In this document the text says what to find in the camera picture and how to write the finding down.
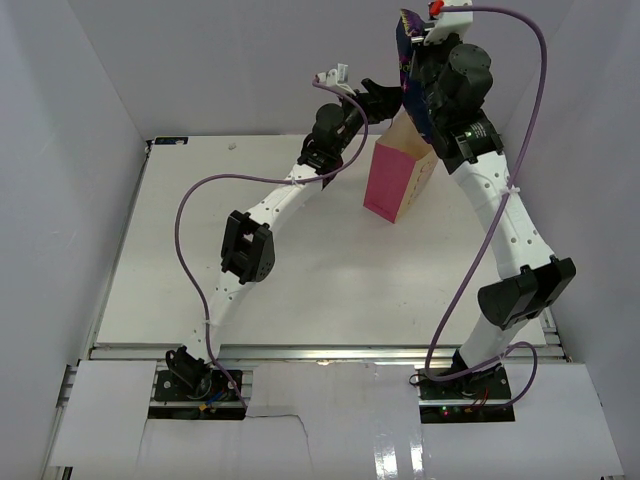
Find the blue purple cookie bag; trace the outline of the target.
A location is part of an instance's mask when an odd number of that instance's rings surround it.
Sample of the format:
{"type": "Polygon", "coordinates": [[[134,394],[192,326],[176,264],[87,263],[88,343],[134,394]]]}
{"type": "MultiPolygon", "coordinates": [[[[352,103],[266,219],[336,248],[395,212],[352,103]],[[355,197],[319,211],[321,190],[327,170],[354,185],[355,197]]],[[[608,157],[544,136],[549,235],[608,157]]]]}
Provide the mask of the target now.
{"type": "Polygon", "coordinates": [[[402,105],[420,137],[432,144],[432,125],[428,116],[425,95],[419,80],[411,78],[413,48],[411,38],[421,33],[425,22],[408,9],[401,9],[395,30],[396,48],[399,61],[399,78],[402,89],[402,105]]]}

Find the pink cream paper bag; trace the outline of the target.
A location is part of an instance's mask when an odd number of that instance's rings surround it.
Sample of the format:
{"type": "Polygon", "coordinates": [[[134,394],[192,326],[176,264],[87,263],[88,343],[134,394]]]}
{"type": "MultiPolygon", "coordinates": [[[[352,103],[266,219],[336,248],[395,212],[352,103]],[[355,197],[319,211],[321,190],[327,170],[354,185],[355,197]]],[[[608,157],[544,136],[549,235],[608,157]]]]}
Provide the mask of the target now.
{"type": "Polygon", "coordinates": [[[402,111],[375,141],[363,206],[396,223],[423,191],[439,159],[402,111]]]}

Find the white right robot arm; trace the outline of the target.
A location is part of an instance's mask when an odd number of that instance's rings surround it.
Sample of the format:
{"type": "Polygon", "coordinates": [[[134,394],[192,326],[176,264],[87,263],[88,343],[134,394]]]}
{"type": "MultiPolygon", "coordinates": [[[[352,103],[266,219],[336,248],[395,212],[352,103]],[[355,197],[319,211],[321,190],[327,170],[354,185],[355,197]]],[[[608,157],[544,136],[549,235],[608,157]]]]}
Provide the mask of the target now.
{"type": "Polygon", "coordinates": [[[485,231],[481,249],[493,252],[499,275],[479,289],[481,315],[451,367],[436,377],[466,399],[486,389],[486,373],[511,351],[512,340],[576,275],[573,260],[558,258],[531,220],[500,135],[482,109],[493,84],[490,66],[482,48],[451,33],[416,47],[411,71],[422,87],[430,143],[473,207],[485,231]]]}

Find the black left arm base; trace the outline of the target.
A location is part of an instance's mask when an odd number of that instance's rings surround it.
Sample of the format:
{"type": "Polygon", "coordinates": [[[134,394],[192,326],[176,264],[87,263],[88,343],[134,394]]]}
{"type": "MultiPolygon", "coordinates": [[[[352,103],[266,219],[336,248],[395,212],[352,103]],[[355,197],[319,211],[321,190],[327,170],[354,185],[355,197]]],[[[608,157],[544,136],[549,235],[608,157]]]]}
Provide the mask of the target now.
{"type": "Polygon", "coordinates": [[[243,373],[221,370],[195,359],[185,346],[165,354],[155,377],[148,417],[156,420],[243,420],[243,373]]]}

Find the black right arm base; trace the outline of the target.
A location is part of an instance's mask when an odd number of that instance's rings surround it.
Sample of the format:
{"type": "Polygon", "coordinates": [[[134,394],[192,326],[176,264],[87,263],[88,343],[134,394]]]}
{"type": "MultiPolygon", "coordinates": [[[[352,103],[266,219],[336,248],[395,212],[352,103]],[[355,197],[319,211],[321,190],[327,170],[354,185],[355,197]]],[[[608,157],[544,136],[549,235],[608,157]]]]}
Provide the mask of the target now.
{"type": "Polygon", "coordinates": [[[447,382],[427,378],[424,369],[409,377],[409,384],[418,389],[420,420],[423,425],[453,425],[473,423],[512,423],[514,408],[504,407],[512,393],[502,365],[488,373],[447,382]]]}

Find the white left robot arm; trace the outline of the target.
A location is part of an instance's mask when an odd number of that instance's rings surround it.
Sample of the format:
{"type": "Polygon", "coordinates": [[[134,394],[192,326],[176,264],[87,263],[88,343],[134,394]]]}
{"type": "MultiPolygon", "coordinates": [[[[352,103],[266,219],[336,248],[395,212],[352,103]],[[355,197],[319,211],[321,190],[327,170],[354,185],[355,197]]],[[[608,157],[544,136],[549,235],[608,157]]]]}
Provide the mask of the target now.
{"type": "Polygon", "coordinates": [[[221,273],[214,293],[200,298],[204,323],[165,361],[177,377],[177,387],[188,398],[199,399],[211,387],[208,370],[218,364],[214,335],[231,321],[248,292],[271,273],[275,238],[286,221],[312,196],[321,192],[348,168],[342,154],[357,134],[371,125],[391,120],[402,105],[402,89],[363,80],[363,90],[316,76],[313,86],[339,97],[321,106],[311,132],[305,137],[296,163],[284,179],[272,180],[274,190],[245,212],[235,210],[226,220],[221,245],[221,273]]]}

